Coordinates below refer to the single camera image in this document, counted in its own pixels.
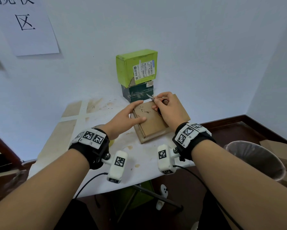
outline scissors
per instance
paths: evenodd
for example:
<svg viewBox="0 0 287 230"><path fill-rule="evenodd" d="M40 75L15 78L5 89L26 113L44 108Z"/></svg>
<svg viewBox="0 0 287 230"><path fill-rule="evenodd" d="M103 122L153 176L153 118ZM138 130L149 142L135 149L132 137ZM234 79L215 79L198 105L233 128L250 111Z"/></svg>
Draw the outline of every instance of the scissors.
<svg viewBox="0 0 287 230"><path fill-rule="evenodd" d="M154 102L154 97L150 96L149 94L147 94L147 95L148 95L148 97ZM164 99L162 100L162 103L165 104L165 105L168 105L169 100L164 98ZM160 110L159 108L157 108L157 113L158 113L160 116L162 116L161 110Z"/></svg>

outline trash bin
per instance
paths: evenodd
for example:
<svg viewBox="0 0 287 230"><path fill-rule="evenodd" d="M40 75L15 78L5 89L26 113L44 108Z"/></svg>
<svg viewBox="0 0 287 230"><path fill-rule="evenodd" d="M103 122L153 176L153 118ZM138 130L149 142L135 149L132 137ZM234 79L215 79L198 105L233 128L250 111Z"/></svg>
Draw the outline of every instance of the trash bin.
<svg viewBox="0 0 287 230"><path fill-rule="evenodd" d="M280 159L260 145L239 140L227 144L224 149L275 181L285 176L286 170Z"/></svg>

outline table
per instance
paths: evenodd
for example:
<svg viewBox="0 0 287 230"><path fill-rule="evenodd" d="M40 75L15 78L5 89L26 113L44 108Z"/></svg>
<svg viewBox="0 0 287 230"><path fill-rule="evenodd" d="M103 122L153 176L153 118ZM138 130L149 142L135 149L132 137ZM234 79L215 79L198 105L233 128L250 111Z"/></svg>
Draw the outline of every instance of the table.
<svg viewBox="0 0 287 230"><path fill-rule="evenodd" d="M38 155L36 163L31 166L28 179L67 151L69 142L81 130L107 123L128 104L121 96L94 97L89 100L69 104L60 122ZM140 144L134 128L121 134L109 148L111 156L118 150L128 153L128 161L121 183L108 182L106 176L101 175L92 180L81 191L79 197L121 189L162 176L163 174L157 167L157 147L162 144L175 147L171 140L173 136L174 133L172 132ZM177 165L183 167L195 165L189 160L182 162L179 158L176 158L175 161ZM109 165L105 164L98 170L89 170L78 191L89 179L99 173L108 172L108 170Z"/></svg>

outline green cardboard box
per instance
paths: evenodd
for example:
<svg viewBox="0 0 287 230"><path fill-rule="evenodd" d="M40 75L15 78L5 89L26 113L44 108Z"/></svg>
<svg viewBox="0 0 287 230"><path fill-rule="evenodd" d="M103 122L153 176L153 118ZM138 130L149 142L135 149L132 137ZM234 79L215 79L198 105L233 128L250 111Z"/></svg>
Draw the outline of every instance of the green cardboard box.
<svg viewBox="0 0 287 230"><path fill-rule="evenodd" d="M125 88L123 85L122 87L122 94L123 97L126 98L130 103L135 102L138 100L147 100L150 96L153 96L153 81L144 82L138 85L133 85L128 88Z"/></svg>
<svg viewBox="0 0 287 230"><path fill-rule="evenodd" d="M135 85L156 77L157 51L144 49L116 56L118 81L128 88L134 79Z"/></svg>

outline cardboard box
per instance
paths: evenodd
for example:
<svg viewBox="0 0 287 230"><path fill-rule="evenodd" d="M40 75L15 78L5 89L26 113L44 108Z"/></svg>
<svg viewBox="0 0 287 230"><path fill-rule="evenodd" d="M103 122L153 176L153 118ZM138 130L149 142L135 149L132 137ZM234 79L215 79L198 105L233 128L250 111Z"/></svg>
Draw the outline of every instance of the cardboard box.
<svg viewBox="0 0 287 230"><path fill-rule="evenodd" d="M273 154L275 154L284 164L287 170L287 144L271 141L271 140L263 140L260 141L262 147L268 149Z"/></svg>
<svg viewBox="0 0 287 230"><path fill-rule="evenodd" d="M184 107L180 102L179 104L180 104L179 108L183 110L184 119L189 121L190 120L189 115L187 114L186 110L184 109ZM140 104L134 108L133 115L131 115L132 118L137 117L147 118L147 120L144 123L134 126L135 132L138 136L140 143L147 142L161 135L165 135L171 131L171 129L168 127L164 119L160 115L158 115L158 113L155 110L152 109L153 105L155 105L153 101Z"/></svg>
<svg viewBox="0 0 287 230"><path fill-rule="evenodd" d="M153 81L148 81L142 84L130 86L125 88L123 85L122 87L122 95L126 98L130 103L135 102L137 100L147 100L150 96L153 96Z"/></svg>
<svg viewBox="0 0 287 230"><path fill-rule="evenodd" d="M157 51L144 49L116 56L118 81L128 88L132 79L138 85L155 79L157 72Z"/></svg>

